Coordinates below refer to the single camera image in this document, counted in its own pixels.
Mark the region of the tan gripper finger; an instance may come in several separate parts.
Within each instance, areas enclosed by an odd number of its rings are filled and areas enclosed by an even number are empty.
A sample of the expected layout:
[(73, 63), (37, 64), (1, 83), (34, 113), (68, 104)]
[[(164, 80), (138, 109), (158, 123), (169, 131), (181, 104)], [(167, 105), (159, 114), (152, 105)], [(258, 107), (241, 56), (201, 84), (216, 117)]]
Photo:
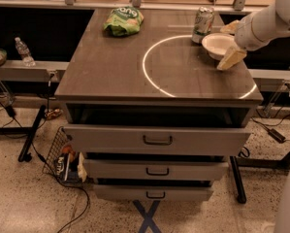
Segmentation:
[(234, 20), (220, 28), (221, 33), (226, 33), (226, 34), (235, 34), (237, 27), (239, 25), (238, 20)]
[(217, 65), (217, 69), (225, 71), (241, 62), (247, 55), (247, 51), (239, 47), (229, 47)]

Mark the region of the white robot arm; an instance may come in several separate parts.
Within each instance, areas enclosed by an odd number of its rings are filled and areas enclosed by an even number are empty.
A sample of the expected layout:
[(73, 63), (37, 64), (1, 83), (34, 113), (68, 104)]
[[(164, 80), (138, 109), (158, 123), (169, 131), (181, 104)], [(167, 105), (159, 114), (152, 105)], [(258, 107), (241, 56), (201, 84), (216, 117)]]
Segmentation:
[(290, 37), (290, 0), (275, 0), (270, 6), (235, 20), (220, 29), (234, 35), (235, 47), (229, 47), (217, 65), (224, 71), (241, 62), (249, 51), (258, 50), (277, 38)]

